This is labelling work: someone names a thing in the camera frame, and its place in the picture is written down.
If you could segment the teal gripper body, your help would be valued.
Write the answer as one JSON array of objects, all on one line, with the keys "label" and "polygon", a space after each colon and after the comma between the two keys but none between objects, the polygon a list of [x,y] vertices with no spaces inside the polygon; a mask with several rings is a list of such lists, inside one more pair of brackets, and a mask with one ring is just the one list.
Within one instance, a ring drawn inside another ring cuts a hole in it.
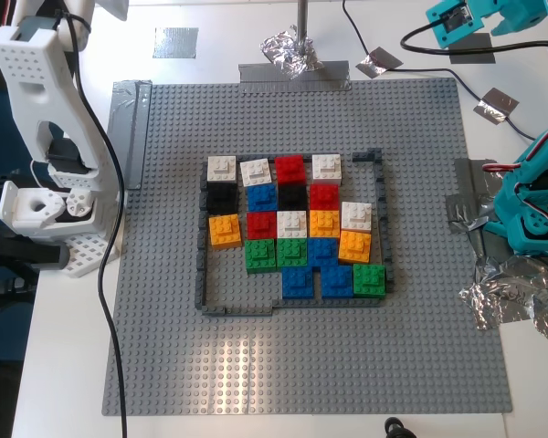
[{"label": "teal gripper body", "polygon": [[545,2],[538,0],[475,0],[469,1],[469,9],[479,17],[500,14],[508,26],[534,26],[548,15]]}]

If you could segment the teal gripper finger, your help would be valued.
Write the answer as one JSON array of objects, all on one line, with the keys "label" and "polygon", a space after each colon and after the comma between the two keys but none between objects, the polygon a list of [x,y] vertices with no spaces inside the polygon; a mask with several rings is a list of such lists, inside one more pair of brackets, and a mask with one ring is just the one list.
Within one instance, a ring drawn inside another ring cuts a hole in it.
[{"label": "teal gripper finger", "polygon": [[493,37],[515,33],[515,20],[512,16],[502,15],[502,20],[490,31]]}]

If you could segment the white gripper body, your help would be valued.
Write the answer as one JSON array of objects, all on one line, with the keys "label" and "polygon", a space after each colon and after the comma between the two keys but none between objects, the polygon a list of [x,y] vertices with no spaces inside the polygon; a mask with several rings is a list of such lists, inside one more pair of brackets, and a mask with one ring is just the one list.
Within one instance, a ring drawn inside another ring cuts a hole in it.
[{"label": "white gripper body", "polygon": [[127,20],[129,0],[96,0],[95,3],[115,18]]}]

